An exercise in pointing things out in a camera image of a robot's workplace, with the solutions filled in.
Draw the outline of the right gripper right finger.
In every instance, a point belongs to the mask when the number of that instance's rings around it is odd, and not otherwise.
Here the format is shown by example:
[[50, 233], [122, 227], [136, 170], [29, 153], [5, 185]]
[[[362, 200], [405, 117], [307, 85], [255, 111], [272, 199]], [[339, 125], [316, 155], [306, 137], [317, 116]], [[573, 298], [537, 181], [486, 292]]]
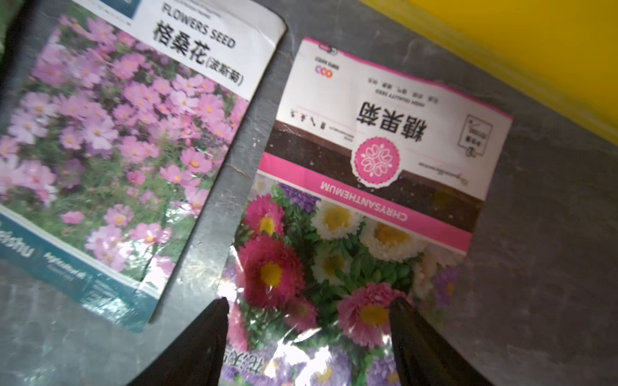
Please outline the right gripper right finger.
[[407, 299], [391, 302], [389, 324], [402, 385], [492, 385]]

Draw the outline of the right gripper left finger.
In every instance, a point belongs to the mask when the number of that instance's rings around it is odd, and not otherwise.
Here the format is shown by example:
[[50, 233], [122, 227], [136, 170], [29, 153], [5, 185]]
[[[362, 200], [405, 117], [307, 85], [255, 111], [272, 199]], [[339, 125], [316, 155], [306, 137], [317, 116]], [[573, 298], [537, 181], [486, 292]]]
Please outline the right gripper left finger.
[[229, 330], [229, 302], [213, 300], [130, 385], [217, 385]]

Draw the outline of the pink zinnia seed bag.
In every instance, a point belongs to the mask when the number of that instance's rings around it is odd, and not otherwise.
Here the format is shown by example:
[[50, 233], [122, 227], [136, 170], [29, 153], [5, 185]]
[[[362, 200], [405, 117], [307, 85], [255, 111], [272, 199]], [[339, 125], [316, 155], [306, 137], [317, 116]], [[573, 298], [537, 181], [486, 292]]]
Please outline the pink zinnia seed bag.
[[402, 385], [389, 306], [439, 332], [512, 123], [303, 40], [220, 282], [222, 384]]

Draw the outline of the purple flower seed bag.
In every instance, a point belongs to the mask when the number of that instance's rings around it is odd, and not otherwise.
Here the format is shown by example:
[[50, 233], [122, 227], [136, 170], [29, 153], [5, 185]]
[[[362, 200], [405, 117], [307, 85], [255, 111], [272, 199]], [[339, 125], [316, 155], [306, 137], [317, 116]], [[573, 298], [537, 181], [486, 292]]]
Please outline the purple flower seed bag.
[[151, 319], [286, 25], [254, 1], [4, 2], [1, 259]]

